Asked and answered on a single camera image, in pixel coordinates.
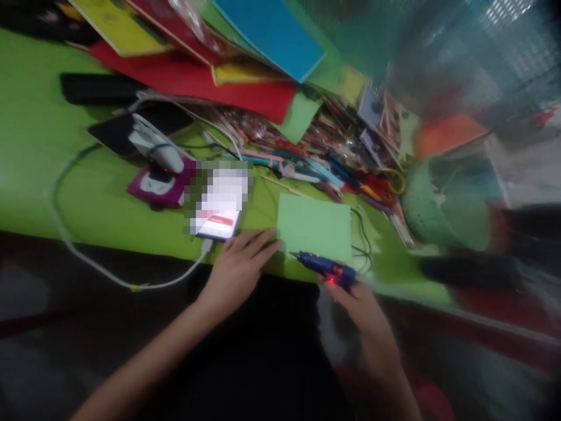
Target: green bucket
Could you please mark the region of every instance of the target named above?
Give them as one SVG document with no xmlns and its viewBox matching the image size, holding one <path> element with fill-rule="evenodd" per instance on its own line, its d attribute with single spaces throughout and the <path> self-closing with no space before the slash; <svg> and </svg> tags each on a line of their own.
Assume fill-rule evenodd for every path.
<svg viewBox="0 0 561 421">
<path fill-rule="evenodd" d="M 449 173 L 445 194 L 436 194 L 431 169 L 441 162 L 433 157 L 410 171 L 401 202 L 407 224 L 427 243 L 483 251 L 490 242 L 485 200 L 470 180 L 459 173 Z"/>
</svg>

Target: plastic bag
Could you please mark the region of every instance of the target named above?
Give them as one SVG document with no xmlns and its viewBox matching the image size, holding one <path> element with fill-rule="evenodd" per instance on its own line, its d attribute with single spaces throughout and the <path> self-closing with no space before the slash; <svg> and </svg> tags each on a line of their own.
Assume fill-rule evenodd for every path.
<svg viewBox="0 0 561 421">
<path fill-rule="evenodd" d="M 231 56 L 230 49 L 225 42 L 215 38 L 207 29 L 205 21 L 199 13 L 205 5 L 206 0 L 168 0 L 169 5 L 183 19 L 185 24 L 189 26 L 195 36 L 208 49 L 219 54 L 222 57 Z"/>
</svg>

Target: glue gun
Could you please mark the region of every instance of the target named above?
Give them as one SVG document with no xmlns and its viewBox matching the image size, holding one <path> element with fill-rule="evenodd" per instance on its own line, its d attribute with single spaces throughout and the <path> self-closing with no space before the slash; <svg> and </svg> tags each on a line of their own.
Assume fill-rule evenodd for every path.
<svg viewBox="0 0 561 421">
<path fill-rule="evenodd" d="M 312 253 L 306 253 L 305 251 L 299 253 L 291 251 L 290 254 L 296 257 L 308 269 L 319 273 L 327 281 L 335 282 L 347 292 L 349 292 L 352 284 L 355 283 L 356 271 L 352 267 Z"/>
</svg>

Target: black phone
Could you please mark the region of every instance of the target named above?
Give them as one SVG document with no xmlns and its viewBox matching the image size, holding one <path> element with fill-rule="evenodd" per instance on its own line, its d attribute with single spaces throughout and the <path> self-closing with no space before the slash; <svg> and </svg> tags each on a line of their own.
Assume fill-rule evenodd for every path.
<svg viewBox="0 0 561 421">
<path fill-rule="evenodd" d="M 182 132 L 195 122 L 185 110 L 169 102 L 151 102 L 135 113 L 147 119 L 166 136 Z M 125 113 L 90 126 L 88 133 L 121 158 L 128 158 L 138 152 L 129 140 L 133 125 L 132 114 Z"/>
</svg>

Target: red paper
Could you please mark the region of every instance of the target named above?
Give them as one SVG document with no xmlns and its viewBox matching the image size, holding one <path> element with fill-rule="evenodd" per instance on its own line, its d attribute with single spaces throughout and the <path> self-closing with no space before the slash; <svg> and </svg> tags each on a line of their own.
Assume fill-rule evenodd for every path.
<svg viewBox="0 0 561 421">
<path fill-rule="evenodd" d="M 125 0 L 133 9 L 173 38 L 187 52 L 193 54 L 206 65 L 218 65 L 222 58 L 208 49 L 193 34 L 193 31 L 179 17 L 167 1 Z"/>
<path fill-rule="evenodd" d="M 163 94 L 192 96 L 238 106 L 278 124 L 284 121 L 296 93 L 296 84 L 292 82 L 214 86 L 209 67 L 194 63 L 178 51 L 123 58 L 101 40 L 90 48 L 89 53 L 104 65 Z"/>
</svg>

